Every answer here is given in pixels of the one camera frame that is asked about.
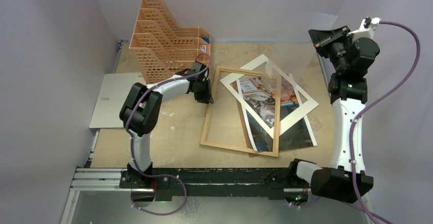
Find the transparent acrylic sheet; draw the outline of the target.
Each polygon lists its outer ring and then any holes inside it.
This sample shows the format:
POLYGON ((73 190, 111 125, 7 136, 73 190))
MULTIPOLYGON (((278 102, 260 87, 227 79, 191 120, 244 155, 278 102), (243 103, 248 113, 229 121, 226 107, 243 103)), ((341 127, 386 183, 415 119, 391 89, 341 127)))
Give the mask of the transparent acrylic sheet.
POLYGON ((311 59, 316 55, 309 30, 330 30, 337 15, 314 11, 285 13, 279 19, 275 42, 264 54, 268 57, 266 74, 300 84, 311 59))

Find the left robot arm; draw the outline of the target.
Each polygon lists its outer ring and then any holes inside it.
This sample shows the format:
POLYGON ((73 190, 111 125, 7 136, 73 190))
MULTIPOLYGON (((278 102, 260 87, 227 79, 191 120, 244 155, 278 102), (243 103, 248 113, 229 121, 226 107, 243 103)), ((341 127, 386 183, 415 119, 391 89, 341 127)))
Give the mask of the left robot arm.
POLYGON ((135 83, 119 113, 130 136, 131 159, 127 172, 140 188, 152 182, 150 134, 156 127, 161 105, 178 96, 193 93, 198 103, 212 104, 209 67, 194 62, 191 68, 175 73, 171 78, 149 85, 135 83))

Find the printed photo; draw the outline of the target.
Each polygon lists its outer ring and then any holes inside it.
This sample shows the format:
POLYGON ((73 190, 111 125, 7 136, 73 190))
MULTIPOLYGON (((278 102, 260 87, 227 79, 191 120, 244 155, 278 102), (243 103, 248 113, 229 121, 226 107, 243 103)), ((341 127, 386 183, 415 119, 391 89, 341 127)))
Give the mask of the printed photo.
MULTIPOLYGON (((244 101, 269 126, 274 126, 275 94, 269 90, 269 80, 259 77, 241 78, 231 83, 231 86, 243 97, 244 101)), ((302 105, 305 97, 292 85, 282 80, 280 118, 286 118, 302 105)), ((247 147, 256 152, 271 152, 273 139, 264 128, 253 118, 245 106, 237 103, 240 120, 243 126, 247 147)), ((279 137, 279 151, 292 151, 317 146, 308 118, 305 116, 279 137)))

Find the white photo mat board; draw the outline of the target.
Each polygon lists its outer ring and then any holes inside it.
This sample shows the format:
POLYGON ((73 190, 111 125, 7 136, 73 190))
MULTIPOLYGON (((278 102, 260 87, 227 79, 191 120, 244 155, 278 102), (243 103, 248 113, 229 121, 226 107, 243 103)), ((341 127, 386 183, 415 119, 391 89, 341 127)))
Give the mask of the white photo mat board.
POLYGON ((234 98, 250 113, 250 115, 254 118, 256 122, 263 128, 272 138, 274 137, 274 128, 268 126, 265 121, 259 116, 258 113, 254 111, 252 107, 250 107, 243 97, 233 89, 230 84, 235 82, 243 75, 250 76, 262 76, 262 73, 253 72, 254 69, 261 66, 262 64, 266 64, 271 70, 278 73, 278 75, 288 81, 292 87, 297 90, 302 96, 306 98, 306 102, 302 103, 295 111, 291 112, 288 116, 281 119, 279 121, 279 134, 282 135, 286 130, 291 128, 295 123, 297 123, 300 119, 304 118, 308 113, 310 113, 313 109, 318 106, 318 103, 305 92, 296 82, 294 81, 291 75, 285 74, 276 64, 268 59, 268 57, 264 54, 259 57, 253 59, 249 63, 245 64, 241 68, 229 68, 226 66, 218 65, 216 68, 221 72, 228 72, 229 74, 219 81, 226 87, 226 89, 234 96, 234 98))

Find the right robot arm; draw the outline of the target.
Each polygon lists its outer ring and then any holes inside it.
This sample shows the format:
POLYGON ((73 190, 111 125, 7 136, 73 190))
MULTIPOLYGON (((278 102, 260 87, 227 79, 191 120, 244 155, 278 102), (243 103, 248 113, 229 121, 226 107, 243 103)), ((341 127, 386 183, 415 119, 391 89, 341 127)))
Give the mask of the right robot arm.
POLYGON ((365 75, 380 53, 373 40, 376 23, 351 31, 309 30, 318 55, 330 60, 334 73, 328 92, 334 115, 334 148, 328 167, 295 159, 286 179, 294 187, 307 182, 314 195, 353 204, 370 191, 374 179, 366 175, 362 155, 362 115, 368 100, 365 75))

